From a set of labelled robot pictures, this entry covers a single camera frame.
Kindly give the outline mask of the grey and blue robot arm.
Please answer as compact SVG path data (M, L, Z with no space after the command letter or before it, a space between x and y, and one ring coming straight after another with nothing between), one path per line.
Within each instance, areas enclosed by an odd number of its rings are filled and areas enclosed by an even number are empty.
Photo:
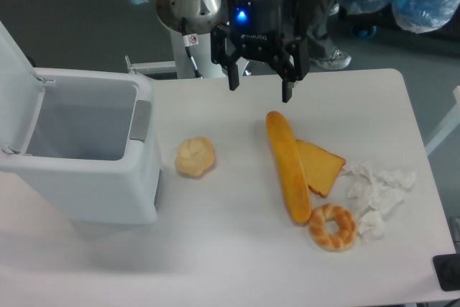
M283 0L130 0L156 3L170 31L179 78L226 77L239 86L241 59L268 65L282 80L288 102L295 84L309 71L305 40L285 38Z

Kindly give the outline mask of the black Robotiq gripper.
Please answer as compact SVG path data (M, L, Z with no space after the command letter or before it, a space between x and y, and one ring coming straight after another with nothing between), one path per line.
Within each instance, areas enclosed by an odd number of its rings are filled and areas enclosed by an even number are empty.
M309 72L308 42L301 37L282 40L282 0L227 0L229 23L211 30L211 62L220 65L229 89L239 86L237 61L268 64L282 80L282 102L287 103L297 82ZM226 48L233 51L229 54Z

